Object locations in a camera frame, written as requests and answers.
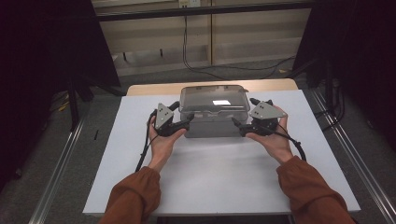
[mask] container lid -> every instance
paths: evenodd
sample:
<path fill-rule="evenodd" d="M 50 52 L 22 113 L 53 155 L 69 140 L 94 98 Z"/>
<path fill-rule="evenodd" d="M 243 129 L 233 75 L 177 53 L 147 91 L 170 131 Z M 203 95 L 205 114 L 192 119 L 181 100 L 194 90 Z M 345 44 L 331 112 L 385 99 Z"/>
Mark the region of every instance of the container lid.
<path fill-rule="evenodd" d="M 186 87 L 180 94 L 180 113 L 248 112 L 245 89 L 239 85 Z"/>

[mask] table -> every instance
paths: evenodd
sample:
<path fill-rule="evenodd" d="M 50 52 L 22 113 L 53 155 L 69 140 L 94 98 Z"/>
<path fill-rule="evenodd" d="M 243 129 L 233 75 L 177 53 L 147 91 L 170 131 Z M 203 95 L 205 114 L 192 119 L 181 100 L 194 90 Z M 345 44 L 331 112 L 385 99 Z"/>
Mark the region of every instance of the table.
<path fill-rule="evenodd" d="M 291 79 L 273 79 L 132 86 L 128 96 L 122 99 L 83 213 L 101 216 L 111 188 L 134 171 L 144 145 L 146 119 L 156 104 L 172 104 L 186 86 L 219 84 L 242 85 L 248 90 L 247 97 L 272 99 L 285 109 L 290 115 L 290 135 L 302 142 L 308 162 L 344 197 L 349 211 L 360 210 L 303 93 Z M 292 147 L 292 151 L 298 155 L 296 148 Z M 143 165 L 148 164 L 148 158 L 149 153 Z M 182 136 L 161 172 L 163 196 L 153 215 L 288 214 L 289 199 L 278 186 L 277 166 L 276 161 L 250 139 L 186 139 Z"/>

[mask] gray plastic container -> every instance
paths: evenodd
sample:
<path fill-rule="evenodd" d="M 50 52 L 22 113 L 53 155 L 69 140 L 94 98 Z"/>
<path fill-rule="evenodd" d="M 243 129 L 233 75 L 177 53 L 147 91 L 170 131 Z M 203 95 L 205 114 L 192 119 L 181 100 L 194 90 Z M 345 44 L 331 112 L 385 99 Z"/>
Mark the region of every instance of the gray plastic container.
<path fill-rule="evenodd" d="M 180 119 L 193 113 L 188 138 L 237 137 L 239 130 L 231 118 L 245 124 L 250 106 L 239 85 L 186 87 L 180 94 Z"/>

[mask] forearm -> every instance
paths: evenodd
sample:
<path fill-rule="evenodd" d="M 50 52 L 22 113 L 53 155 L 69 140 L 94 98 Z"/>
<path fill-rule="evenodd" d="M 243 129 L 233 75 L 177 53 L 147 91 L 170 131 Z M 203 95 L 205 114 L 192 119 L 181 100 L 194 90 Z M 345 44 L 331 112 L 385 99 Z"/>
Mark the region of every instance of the forearm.
<path fill-rule="evenodd" d="M 354 223 L 341 195 L 305 161 L 294 157 L 277 172 L 280 187 L 290 198 L 290 209 L 297 223 Z"/>
<path fill-rule="evenodd" d="M 114 186 L 100 223 L 141 223 L 158 207 L 160 199 L 160 175 L 143 167 Z"/>

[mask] sleeve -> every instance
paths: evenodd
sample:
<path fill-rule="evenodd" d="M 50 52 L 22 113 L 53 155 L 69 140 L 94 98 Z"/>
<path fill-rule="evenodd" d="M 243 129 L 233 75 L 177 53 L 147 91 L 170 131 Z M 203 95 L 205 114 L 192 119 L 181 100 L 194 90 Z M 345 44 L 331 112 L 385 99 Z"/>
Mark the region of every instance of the sleeve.
<path fill-rule="evenodd" d="M 160 199 L 160 175 L 143 167 L 114 186 L 99 223 L 142 223 L 158 207 Z"/>
<path fill-rule="evenodd" d="M 343 197 L 305 161 L 294 157 L 276 171 L 296 223 L 355 223 Z"/>

